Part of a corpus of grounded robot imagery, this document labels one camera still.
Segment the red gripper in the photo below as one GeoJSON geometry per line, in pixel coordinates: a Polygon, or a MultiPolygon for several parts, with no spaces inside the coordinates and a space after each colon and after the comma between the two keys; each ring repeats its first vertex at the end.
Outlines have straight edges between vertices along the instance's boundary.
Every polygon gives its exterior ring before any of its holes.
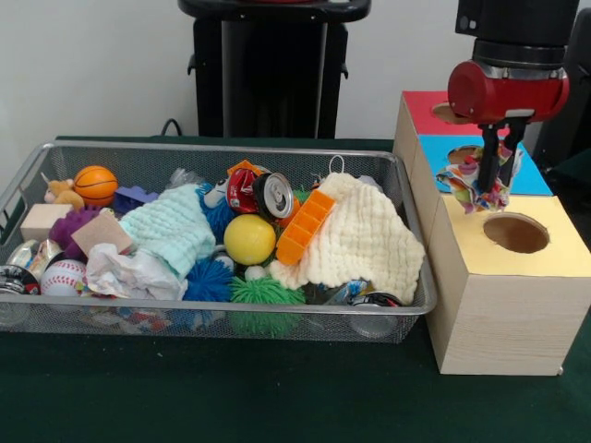
{"type": "Polygon", "coordinates": [[[570,80],[563,68],[519,69],[466,61],[452,71],[447,91],[452,111],[479,124],[482,131],[477,186],[481,192],[490,192],[499,169],[498,126],[493,124],[507,118],[509,133],[503,143],[510,155],[501,166],[501,181],[508,185],[526,119],[541,122],[556,115],[567,102],[570,80]]]}

